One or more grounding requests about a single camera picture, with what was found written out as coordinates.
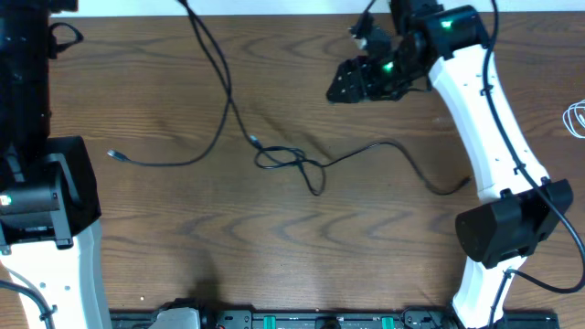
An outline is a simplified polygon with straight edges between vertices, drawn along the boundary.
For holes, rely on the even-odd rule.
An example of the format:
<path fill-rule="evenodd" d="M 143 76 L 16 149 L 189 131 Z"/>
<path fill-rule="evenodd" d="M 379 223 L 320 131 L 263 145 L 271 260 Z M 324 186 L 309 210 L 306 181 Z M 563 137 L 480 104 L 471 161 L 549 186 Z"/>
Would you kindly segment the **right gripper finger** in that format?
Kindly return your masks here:
<path fill-rule="evenodd" d="M 343 61 L 337 68 L 331 83 L 331 90 L 349 90 L 353 85 L 354 62 L 352 59 Z"/>
<path fill-rule="evenodd" d="M 332 86 L 326 92 L 326 98 L 331 103 L 351 103 L 352 95 L 345 88 Z"/>

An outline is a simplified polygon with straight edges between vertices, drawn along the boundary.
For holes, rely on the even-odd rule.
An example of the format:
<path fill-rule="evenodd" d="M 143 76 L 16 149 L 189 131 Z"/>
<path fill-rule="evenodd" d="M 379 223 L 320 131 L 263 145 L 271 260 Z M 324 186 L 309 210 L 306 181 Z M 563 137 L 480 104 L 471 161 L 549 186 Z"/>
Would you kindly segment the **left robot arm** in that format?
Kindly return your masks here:
<path fill-rule="evenodd" d="M 50 135 L 52 14 L 75 1 L 1 4 L 1 264 L 31 328 L 110 328 L 101 275 L 101 206 L 86 145 Z"/>

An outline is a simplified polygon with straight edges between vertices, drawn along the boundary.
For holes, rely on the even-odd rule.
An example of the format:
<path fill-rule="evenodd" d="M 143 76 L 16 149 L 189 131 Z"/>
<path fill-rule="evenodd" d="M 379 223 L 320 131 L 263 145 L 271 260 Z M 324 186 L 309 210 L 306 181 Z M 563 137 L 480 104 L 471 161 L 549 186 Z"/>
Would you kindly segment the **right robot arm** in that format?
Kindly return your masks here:
<path fill-rule="evenodd" d="M 466 254 L 451 307 L 461 328 L 497 328 L 511 281 L 527 258 L 565 221 L 573 193 L 552 181 L 530 150 L 499 81 L 496 33 L 469 5 L 435 1 L 390 5 L 399 43 L 369 11 L 350 33 L 361 55 L 342 62 L 326 98 L 332 103 L 398 101 L 425 79 L 447 106 L 470 160 L 478 207 L 455 220 Z"/>

